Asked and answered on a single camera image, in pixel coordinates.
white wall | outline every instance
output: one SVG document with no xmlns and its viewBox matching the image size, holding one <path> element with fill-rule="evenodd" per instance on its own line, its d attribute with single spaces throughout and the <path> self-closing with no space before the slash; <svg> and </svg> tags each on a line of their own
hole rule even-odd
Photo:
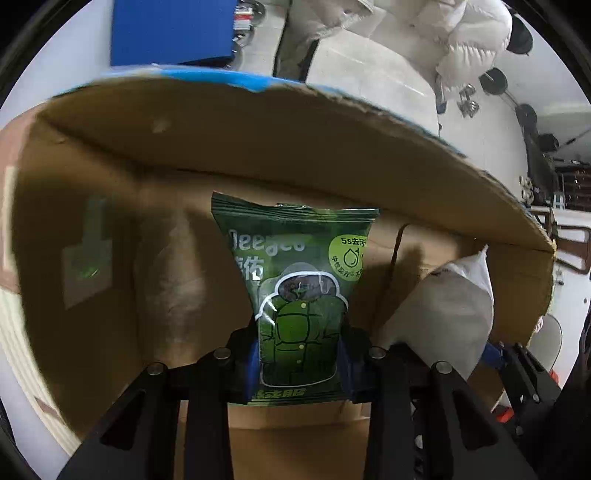
<svg viewBox="0 0 591 480">
<path fill-rule="evenodd" d="M 589 212 L 554 209 L 554 217 L 559 225 L 591 227 Z M 576 241 L 585 239 L 585 234 L 581 231 L 561 230 L 560 236 Z M 565 252 L 558 252 L 557 256 L 578 267 L 581 266 L 579 259 Z M 579 337 L 591 301 L 591 281 L 589 274 L 577 273 L 558 264 L 554 264 L 554 280 L 554 291 L 548 313 L 558 320 L 562 328 L 562 347 L 554 364 L 554 371 L 558 373 L 559 385 L 562 387 L 579 354 Z"/>
<path fill-rule="evenodd" d="M 527 177 L 527 155 L 513 106 L 502 96 L 487 95 L 480 85 L 475 87 L 472 99 L 480 104 L 480 111 L 474 118 L 464 118 L 456 102 L 448 102 L 447 112 L 439 116 L 440 136 L 520 199 L 519 177 Z"/>
<path fill-rule="evenodd" d="M 565 110 L 560 113 L 539 116 L 538 131 L 552 133 L 561 145 L 591 128 L 591 109 Z M 578 160 L 591 163 L 591 132 L 576 142 L 566 145 L 556 154 L 563 160 Z"/>
<path fill-rule="evenodd" d="M 507 76 L 509 91 L 519 103 L 529 103 L 538 116 L 588 109 L 589 100 L 552 47 L 523 20 L 534 38 L 529 55 L 504 52 L 496 62 Z"/>
</svg>

cardboard box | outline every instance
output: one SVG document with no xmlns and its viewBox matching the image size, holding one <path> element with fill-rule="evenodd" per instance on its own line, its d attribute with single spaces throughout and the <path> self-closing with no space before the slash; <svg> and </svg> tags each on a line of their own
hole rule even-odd
<svg viewBox="0 0 591 480">
<path fill-rule="evenodd" d="M 214 189 L 271 205 L 379 207 L 349 310 L 369 331 L 429 271 L 484 243 L 493 340 L 526 343 L 550 300 L 553 246 L 502 185 L 421 128 L 335 92 L 237 72 L 146 70 L 25 113 L 0 133 L 0 155 L 18 172 L 11 229 L 26 331 L 18 348 L 0 340 L 69 452 L 146 364 L 196 361 L 248 323 L 245 288 L 210 213 Z M 142 222 L 170 218 L 188 219 L 193 243 L 180 263 L 201 282 L 180 343 L 144 321 L 132 274 Z M 470 383 L 490 405 L 501 393 L 485 369 Z M 231 407 L 229 417 L 238 479 L 361 476 L 368 421 L 359 406 Z"/>
</svg>

